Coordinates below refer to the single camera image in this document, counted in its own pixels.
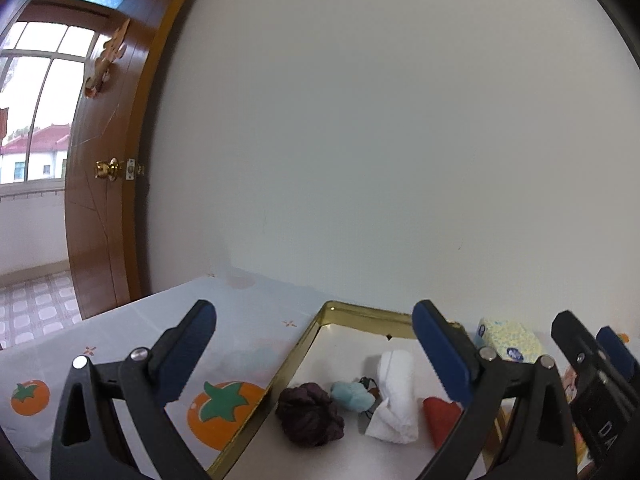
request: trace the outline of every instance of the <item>crumpled purple fabric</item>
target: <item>crumpled purple fabric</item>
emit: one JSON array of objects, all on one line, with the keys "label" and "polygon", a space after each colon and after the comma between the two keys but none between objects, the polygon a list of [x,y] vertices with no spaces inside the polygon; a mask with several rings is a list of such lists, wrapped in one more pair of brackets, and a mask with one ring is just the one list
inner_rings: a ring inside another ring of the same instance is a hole
[{"label": "crumpled purple fabric", "polygon": [[278,398],[276,416],[289,440],[302,447],[324,446],[344,436],[338,405],[316,383],[285,388]]}]

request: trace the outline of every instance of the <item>metal screw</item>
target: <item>metal screw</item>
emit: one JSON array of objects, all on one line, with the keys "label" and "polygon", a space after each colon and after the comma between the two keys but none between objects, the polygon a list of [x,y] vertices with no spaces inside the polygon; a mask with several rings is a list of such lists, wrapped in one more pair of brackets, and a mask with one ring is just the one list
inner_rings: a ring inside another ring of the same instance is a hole
[{"label": "metal screw", "polygon": [[556,366],[556,362],[550,355],[542,355],[540,356],[540,364],[543,365],[548,370],[551,370],[554,366]]},{"label": "metal screw", "polygon": [[479,350],[479,354],[480,354],[480,357],[485,361],[493,361],[495,358],[498,357],[498,354],[496,353],[496,351],[490,346],[483,346]]},{"label": "metal screw", "polygon": [[82,368],[84,368],[88,362],[89,359],[87,359],[83,355],[79,355],[73,360],[72,365],[76,370],[82,370]]},{"label": "metal screw", "polygon": [[142,347],[136,348],[133,352],[131,352],[131,354],[129,354],[129,357],[131,357],[131,360],[135,362],[144,361],[148,356],[149,356],[149,350]]}]

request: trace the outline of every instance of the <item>white building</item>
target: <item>white building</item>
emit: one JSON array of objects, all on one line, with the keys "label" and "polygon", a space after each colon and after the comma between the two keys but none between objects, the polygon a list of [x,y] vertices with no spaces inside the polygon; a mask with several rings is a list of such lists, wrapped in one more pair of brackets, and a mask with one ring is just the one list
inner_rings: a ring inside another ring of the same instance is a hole
[{"label": "white building", "polygon": [[[64,178],[70,124],[52,124],[31,137],[29,180]],[[25,177],[28,138],[18,137],[0,148],[0,184],[21,182]]]}]

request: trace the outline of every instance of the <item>wooden door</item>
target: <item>wooden door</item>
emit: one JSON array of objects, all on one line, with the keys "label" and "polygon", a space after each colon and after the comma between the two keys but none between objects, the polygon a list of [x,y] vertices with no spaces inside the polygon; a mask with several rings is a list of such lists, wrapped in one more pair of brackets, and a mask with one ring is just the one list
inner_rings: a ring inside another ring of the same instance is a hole
[{"label": "wooden door", "polygon": [[[109,17],[113,34],[128,22],[121,58],[93,97],[82,96],[66,167],[69,263],[85,319],[141,297],[134,228],[135,180],[96,178],[96,163],[138,158],[154,73],[184,0],[124,0]],[[101,54],[98,44],[93,58]]]}]

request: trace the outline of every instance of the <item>baseboard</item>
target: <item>baseboard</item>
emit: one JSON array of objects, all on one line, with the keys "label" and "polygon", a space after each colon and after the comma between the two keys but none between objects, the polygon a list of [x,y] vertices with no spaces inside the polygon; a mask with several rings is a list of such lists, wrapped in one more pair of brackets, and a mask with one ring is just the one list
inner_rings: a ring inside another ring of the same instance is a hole
[{"label": "baseboard", "polygon": [[9,274],[0,276],[0,286],[13,285],[14,283],[26,282],[27,280],[34,280],[35,278],[41,278],[48,274],[55,274],[56,272],[63,272],[69,270],[69,260],[64,262],[56,262],[54,264],[40,265],[33,267],[33,269],[16,270]]}]

